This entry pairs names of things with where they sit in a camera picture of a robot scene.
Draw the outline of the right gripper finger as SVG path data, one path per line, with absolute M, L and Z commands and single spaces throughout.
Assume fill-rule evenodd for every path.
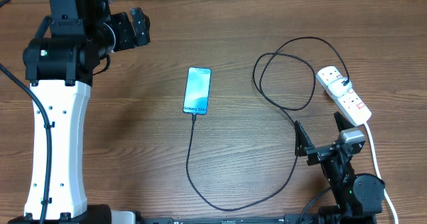
M 339 132 L 354 128 L 354 125 L 351 124 L 340 112 L 335 112 L 334 118 Z
M 306 156 L 314 145 L 299 121 L 294 122 L 294 129 L 296 134 L 295 155 Z

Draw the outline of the blue Samsung Galaxy smartphone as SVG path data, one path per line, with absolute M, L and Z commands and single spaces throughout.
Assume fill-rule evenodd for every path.
M 190 67 L 187 73 L 183 112 L 206 115 L 211 83 L 211 69 Z

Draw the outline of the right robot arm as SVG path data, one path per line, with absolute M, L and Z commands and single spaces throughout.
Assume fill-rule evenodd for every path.
M 302 124 L 294 122 L 296 156 L 307 157 L 309 166 L 320 165 L 330 185 L 309 201 L 296 223 L 375 223 L 376 215 L 382 212 L 385 182 L 373 174 L 354 171 L 351 160 L 361 152 L 365 135 L 341 113 L 334 113 L 334 118 L 338 138 L 322 147 L 315 147 Z M 314 215 L 307 214 L 307 210 L 329 191 L 336 204 L 320 207 Z

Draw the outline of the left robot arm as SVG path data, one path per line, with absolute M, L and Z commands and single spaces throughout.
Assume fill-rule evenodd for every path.
M 49 0 L 45 16 L 23 52 L 34 114 L 29 194 L 15 223 L 125 223 L 139 211 L 91 205 L 83 182 L 83 131 L 93 78 L 112 53 L 147 45 L 149 17 L 139 7 L 113 14 L 112 0 Z

